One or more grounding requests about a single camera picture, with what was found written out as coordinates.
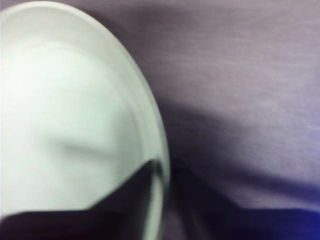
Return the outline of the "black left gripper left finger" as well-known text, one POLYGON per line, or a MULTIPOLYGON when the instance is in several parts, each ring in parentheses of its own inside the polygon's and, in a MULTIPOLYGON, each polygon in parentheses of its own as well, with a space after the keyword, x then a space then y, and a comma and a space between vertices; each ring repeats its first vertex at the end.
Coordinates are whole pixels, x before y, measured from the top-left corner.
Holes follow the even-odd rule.
POLYGON ((155 160, 85 210, 27 211, 0 221, 2 240, 140 240, 152 195, 155 160))

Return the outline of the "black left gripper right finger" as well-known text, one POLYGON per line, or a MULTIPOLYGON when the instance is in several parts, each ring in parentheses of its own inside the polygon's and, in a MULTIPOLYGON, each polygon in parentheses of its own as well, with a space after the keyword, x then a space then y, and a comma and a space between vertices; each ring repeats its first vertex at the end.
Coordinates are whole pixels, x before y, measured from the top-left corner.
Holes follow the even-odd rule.
POLYGON ((299 208, 243 208, 179 160, 171 188, 188 240, 318 240, 320 213, 299 208))

